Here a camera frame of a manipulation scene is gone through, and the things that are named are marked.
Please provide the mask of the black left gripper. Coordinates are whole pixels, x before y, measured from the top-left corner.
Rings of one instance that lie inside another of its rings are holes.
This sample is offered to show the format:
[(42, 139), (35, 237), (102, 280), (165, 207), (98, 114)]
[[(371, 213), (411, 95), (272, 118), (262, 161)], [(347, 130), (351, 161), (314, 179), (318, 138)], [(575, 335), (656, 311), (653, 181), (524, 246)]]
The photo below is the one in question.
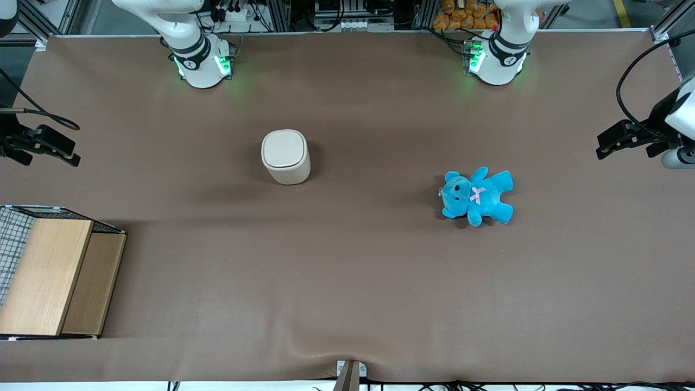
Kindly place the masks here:
[[(655, 158), (662, 153), (682, 146), (681, 137), (672, 126), (665, 122), (666, 117), (673, 109), (678, 98), (679, 89), (676, 87), (666, 97), (661, 99), (653, 108), (648, 118), (639, 121), (639, 124), (650, 130), (655, 135), (648, 133), (635, 125), (639, 130), (636, 131), (638, 146), (649, 144), (646, 147), (648, 158)], [(606, 129), (597, 136), (598, 148), (596, 149), (597, 159), (603, 160), (610, 154), (621, 149), (635, 148), (635, 133), (633, 132), (632, 121), (618, 121), (613, 126)]]

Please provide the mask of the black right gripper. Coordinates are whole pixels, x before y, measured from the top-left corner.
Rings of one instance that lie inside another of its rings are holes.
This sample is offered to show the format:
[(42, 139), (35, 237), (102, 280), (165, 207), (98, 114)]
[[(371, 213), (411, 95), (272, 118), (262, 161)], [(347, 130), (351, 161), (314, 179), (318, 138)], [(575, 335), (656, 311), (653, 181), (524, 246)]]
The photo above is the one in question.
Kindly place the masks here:
[(78, 167), (81, 158), (75, 153), (75, 146), (72, 139), (52, 127), (39, 125), (33, 129), (21, 124), (14, 113), (1, 114), (1, 157), (29, 166), (33, 156), (23, 149), (33, 149), (34, 154), (47, 154)]

